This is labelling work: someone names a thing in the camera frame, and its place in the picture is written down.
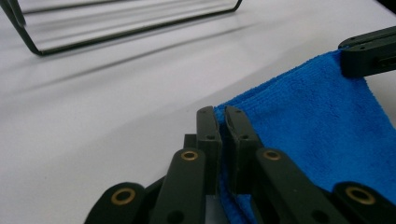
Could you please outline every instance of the white table surface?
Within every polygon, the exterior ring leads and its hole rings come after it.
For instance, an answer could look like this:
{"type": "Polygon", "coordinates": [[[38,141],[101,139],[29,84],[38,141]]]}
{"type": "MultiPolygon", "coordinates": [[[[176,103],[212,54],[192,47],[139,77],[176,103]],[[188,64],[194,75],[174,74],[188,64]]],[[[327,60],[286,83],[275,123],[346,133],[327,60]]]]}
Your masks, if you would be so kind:
{"type": "MultiPolygon", "coordinates": [[[[0,223],[70,224],[109,187],[163,176],[197,109],[396,16],[372,0],[245,0],[229,16],[45,58],[0,23],[0,223]]],[[[395,125],[395,72],[367,80],[395,125]]],[[[224,223],[209,201],[206,223],[224,223]]]]}

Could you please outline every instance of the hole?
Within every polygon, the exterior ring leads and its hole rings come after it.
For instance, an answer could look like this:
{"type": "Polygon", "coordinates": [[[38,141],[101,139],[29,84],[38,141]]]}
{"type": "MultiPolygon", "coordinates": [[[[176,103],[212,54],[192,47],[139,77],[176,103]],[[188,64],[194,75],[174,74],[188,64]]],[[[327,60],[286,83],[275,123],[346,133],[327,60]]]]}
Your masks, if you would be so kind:
{"type": "Polygon", "coordinates": [[[119,189],[111,196],[111,202],[115,205],[125,205],[134,200],[136,192],[133,189],[119,189]]]}
{"type": "Polygon", "coordinates": [[[168,223],[177,224],[181,223],[184,219],[184,215],[180,211],[173,211],[168,214],[167,221],[168,223]]]}
{"type": "Polygon", "coordinates": [[[329,223],[330,221],[329,216],[320,210],[314,210],[311,216],[318,223],[329,223]]]}
{"type": "Polygon", "coordinates": [[[181,158],[185,161],[195,161],[198,158],[198,153],[194,151],[185,151],[181,153],[181,158]]]}
{"type": "Polygon", "coordinates": [[[273,151],[273,150],[267,150],[263,153],[264,158],[270,160],[270,161],[279,161],[280,160],[280,154],[273,151]]]}
{"type": "Polygon", "coordinates": [[[362,204],[366,204],[366,205],[370,205],[375,203],[375,197],[373,196],[373,194],[371,194],[369,191],[365,190],[365,189],[361,189],[358,187],[347,187],[346,188],[346,195],[358,202],[358,203],[362,203],[362,204]]]}

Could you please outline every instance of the wire frame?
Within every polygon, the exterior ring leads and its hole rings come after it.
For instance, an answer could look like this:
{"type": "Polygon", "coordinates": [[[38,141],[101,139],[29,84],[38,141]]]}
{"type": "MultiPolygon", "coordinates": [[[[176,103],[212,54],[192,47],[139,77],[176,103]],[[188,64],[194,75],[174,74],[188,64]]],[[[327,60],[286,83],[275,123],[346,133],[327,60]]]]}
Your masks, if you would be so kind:
{"type": "MultiPolygon", "coordinates": [[[[167,3],[164,3],[161,1],[160,4],[167,4],[168,9],[161,9],[161,12],[168,11],[169,13],[172,13],[172,10],[175,10],[175,8],[183,8],[186,7],[189,2],[189,0],[183,0],[183,1],[168,1],[167,3]]],[[[61,44],[58,46],[51,46],[49,48],[39,48],[37,43],[34,41],[34,39],[31,36],[31,32],[28,32],[27,25],[26,25],[26,16],[32,16],[32,15],[47,15],[47,14],[54,14],[54,13],[62,13],[68,10],[81,10],[82,8],[87,8],[87,7],[98,7],[102,6],[105,7],[105,11],[103,11],[103,14],[106,14],[106,9],[111,8],[111,5],[115,4],[141,4],[143,1],[139,0],[96,0],[91,2],[78,2],[74,4],[65,4],[65,5],[58,5],[54,6],[46,6],[46,7],[40,7],[40,8],[31,8],[31,9],[21,9],[21,4],[18,0],[0,0],[0,6],[6,13],[7,17],[11,21],[12,25],[14,28],[17,30],[19,35],[21,36],[23,42],[26,44],[28,49],[32,51],[34,54],[39,55],[39,56],[46,56],[46,55],[51,55],[55,53],[60,53],[64,52],[67,50],[71,49],[79,49],[87,46],[91,46],[94,44],[106,42],[109,40],[114,40],[118,38],[122,38],[125,36],[129,35],[137,35],[141,34],[143,32],[148,32],[148,31],[153,31],[156,29],[172,26],[172,25],[177,25],[181,24],[183,22],[188,22],[188,21],[197,21],[213,16],[218,16],[221,14],[226,14],[226,13],[231,13],[235,12],[240,4],[242,3],[242,0],[235,0],[235,4],[232,3],[231,6],[228,6],[226,8],[217,8],[213,7],[209,11],[201,12],[199,14],[187,14],[187,15],[182,15],[178,17],[170,17],[171,19],[168,21],[155,21],[152,24],[143,24],[141,26],[137,27],[132,27],[128,28],[126,30],[115,30],[113,33],[110,34],[98,34],[96,36],[90,36],[89,38],[85,39],[80,39],[77,41],[72,41],[71,43],[67,44],[61,44]]]]}

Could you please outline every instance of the blue towel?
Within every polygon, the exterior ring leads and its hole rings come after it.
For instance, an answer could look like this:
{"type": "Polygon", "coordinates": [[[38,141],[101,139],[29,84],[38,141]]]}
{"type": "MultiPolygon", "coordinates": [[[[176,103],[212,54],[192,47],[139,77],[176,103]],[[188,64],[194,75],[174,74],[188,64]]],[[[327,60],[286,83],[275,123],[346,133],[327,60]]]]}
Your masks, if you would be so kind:
{"type": "MultiPolygon", "coordinates": [[[[365,79],[342,76],[340,53],[236,96],[217,106],[216,116],[224,125],[224,106],[244,110],[264,145],[286,152],[321,188],[356,181],[396,203],[396,131],[365,79]]],[[[230,223],[255,223],[250,196],[234,198],[226,179],[222,169],[220,199],[230,223]]]]}

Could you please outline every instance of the towel fold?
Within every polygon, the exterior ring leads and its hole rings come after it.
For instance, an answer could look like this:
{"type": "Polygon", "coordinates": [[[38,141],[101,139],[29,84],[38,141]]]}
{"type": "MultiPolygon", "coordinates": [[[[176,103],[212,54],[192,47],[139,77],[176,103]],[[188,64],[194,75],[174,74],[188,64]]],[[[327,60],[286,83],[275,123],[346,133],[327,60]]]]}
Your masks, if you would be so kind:
{"type": "MultiPolygon", "coordinates": [[[[365,79],[342,76],[340,54],[320,55],[215,107],[219,124],[224,106],[236,106],[266,147],[286,152],[317,186],[355,181],[396,203],[396,131],[365,79]]],[[[250,196],[233,197],[225,169],[221,175],[230,223],[255,223],[250,196]]]]}

